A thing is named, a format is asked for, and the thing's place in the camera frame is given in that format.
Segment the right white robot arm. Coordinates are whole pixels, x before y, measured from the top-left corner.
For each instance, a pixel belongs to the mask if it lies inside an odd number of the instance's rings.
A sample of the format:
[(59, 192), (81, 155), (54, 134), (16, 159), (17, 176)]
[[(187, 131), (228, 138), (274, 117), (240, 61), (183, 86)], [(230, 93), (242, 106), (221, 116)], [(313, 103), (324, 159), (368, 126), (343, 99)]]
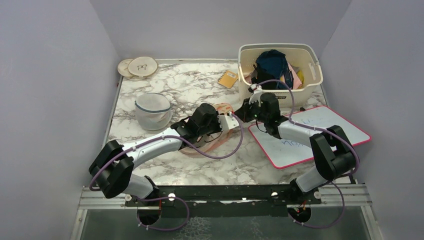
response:
[(312, 190), (357, 170), (359, 157), (340, 126), (320, 128), (295, 122), (281, 114), (273, 93), (263, 93), (254, 102), (244, 99), (234, 114), (244, 123), (263, 123), (265, 132), (274, 138), (293, 140), (311, 148), (314, 167), (289, 184), (289, 199), (296, 204), (306, 200)]

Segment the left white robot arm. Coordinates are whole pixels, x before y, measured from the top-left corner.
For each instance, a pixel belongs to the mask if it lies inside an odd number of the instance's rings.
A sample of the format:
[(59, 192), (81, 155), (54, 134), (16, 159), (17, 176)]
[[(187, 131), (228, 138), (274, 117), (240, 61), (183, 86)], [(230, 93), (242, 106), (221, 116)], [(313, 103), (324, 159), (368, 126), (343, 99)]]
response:
[(109, 141), (88, 169), (92, 177), (89, 189), (101, 191), (107, 199), (127, 194), (138, 197), (144, 205), (152, 205), (157, 200), (158, 188), (150, 177), (134, 174), (135, 168), (186, 147), (201, 153), (195, 147), (201, 137), (232, 130), (239, 125), (232, 112), (219, 114), (212, 105), (203, 103), (191, 116), (173, 123), (154, 136), (125, 144)]

